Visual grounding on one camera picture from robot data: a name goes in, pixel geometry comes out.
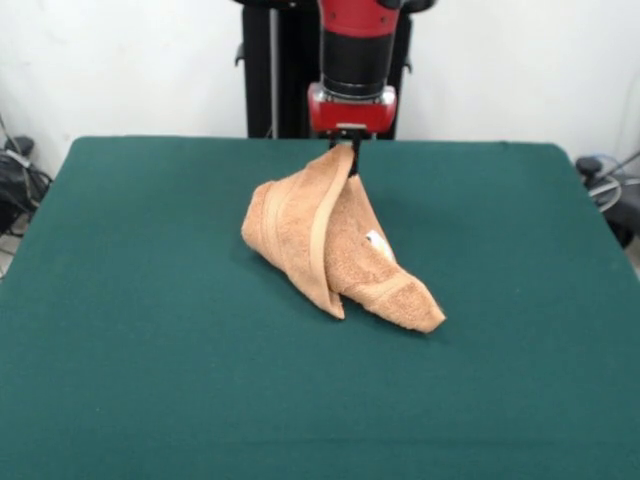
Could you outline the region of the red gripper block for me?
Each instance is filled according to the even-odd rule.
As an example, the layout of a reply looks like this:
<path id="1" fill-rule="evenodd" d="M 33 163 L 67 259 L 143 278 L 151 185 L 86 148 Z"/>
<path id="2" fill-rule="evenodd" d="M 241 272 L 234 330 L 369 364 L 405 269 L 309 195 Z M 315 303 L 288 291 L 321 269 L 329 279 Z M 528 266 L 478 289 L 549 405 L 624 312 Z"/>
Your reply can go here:
<path id="1" fill-rule="evenodd" d="M 341 131 L 387 132 L 395 119 L 397 94 L 393 86 L 370 99 L 345 99 L 332 95 L 321 83 L 311 83 L 307 90 L 310 127 L 314 132 L 329 132 L 329 148 L 342 139 Z M 349 176 L 359 173 L 360 133 L 351 134 L 353 159 Z"/>

